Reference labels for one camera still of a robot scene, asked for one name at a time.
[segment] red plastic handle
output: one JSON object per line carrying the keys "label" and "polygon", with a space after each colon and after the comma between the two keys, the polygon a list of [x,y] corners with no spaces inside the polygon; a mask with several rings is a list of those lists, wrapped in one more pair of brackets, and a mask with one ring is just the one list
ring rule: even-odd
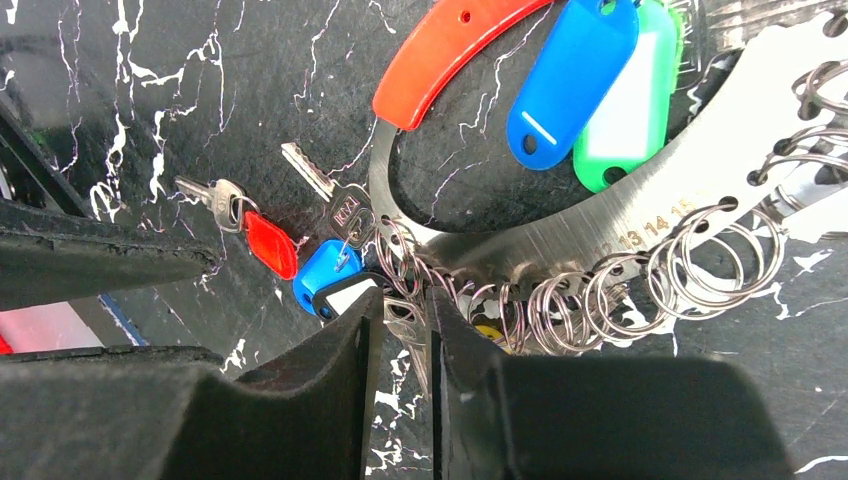
{"label": "red plastic handle", "polygon": [[552,0],[439,0],[400,47],[374,94],[377,116],[414,130],[451,78],[516,22]]}
{"label": "red plastic handle", "polygon": [[297,252],[291,238],[254,211],[244,214],[247,245],[262,263],[283,280],[297,275]]}

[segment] green key tag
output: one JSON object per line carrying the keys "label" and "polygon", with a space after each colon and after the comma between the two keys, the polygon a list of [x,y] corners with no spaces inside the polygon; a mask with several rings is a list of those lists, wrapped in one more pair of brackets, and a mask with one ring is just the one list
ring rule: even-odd
{"label": "green key tag", "polygon": [[574,171],[595,193],[665,146],[682,20],[656,0],[644,0],[638,15],[636,50],[574,144]]}

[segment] table surface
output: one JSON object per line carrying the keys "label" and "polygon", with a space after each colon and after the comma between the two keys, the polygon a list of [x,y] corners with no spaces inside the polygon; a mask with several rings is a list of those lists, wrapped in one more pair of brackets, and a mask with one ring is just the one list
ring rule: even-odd
{"label": "table surface", "polygon": [[[289,167],[295,141],[340,182],[364,182],[382,71],[429,0],[3,0],[3,101],[104,221],[216,245],[220,268],[114,297],[153,344],[203,345],[231,376],[321,328],[242,235],[220,232],[173,178],[241,184],[308,258],[330,232],[324,205]],[[503,126],[561,4],[480,53],[400,141],[397,192],[417,221],[486,231],[588,197],[568,162],[543,172],[509,154]],[[726,72],[713,72],[721,77]],[[707,93],[679,92],[672,133]],[[679,321],[603,355],[712,355],[758,386],[804,479],[848,476],[848,301],[842,242],[788,240],[764,295],[717,319]],[[377,396],[377,478],[431,478],[429,407],[389,341]]]}

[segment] key tag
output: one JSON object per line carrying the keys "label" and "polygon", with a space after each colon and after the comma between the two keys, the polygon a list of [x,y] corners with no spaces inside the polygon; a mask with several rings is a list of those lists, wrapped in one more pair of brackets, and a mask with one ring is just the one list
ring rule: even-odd
{"label": "key tag", "polygon": [[322,319],[332,321],[356,303],[369,288],[388,286],[391,286],[389,279],[378,273],[359,273],[315,292],[312,308]]}
{"label": "key tag", "polygon": [[568,155],[638,36],[632,0],[565,5],[507,117],[507,143],[519,163],[547,170]]}
{"label": "key tag", "polygon": [[294,242],[281,228],[260,215],[259,208],[252,200],[247,197],[238,200],[248,202],[254,208],[243,214],[250,251],[283,280],[294,278],[297,274],[297,250]]}
{"label": "key tag", "polygon": [[683,52],[682,18],[656,0],[638,9],[636,51],[574,145],[574,171],[594,193],[665,146]]}
{"label": "key tag", "polygon": [[315,315],[313,299],[316,293],[362,270],[362,260],[348,242],[327,240],[294,277],[294,298],[304,310]]}

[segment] blue stripe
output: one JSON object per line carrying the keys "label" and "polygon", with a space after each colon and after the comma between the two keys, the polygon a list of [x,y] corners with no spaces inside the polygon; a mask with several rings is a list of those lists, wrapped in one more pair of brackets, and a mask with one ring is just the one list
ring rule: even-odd
{"label": "blue stripe", "polygon": [[129,319],[126,315],[124,315],[124,312],[122,312],[118,307],[118,304],[112,300],[112,297],[104,293],[103,295],[100,295],[100,303],[102,303],[104,307],[108,308],[109,311],[115,315],[115,318],[121,322],[121,326],[126,329],[127,333],[133,338],[133,340],[143,347],[149,345],[147,341],[141,337],[141,333],[139,333],[138,329],[130,323]]}

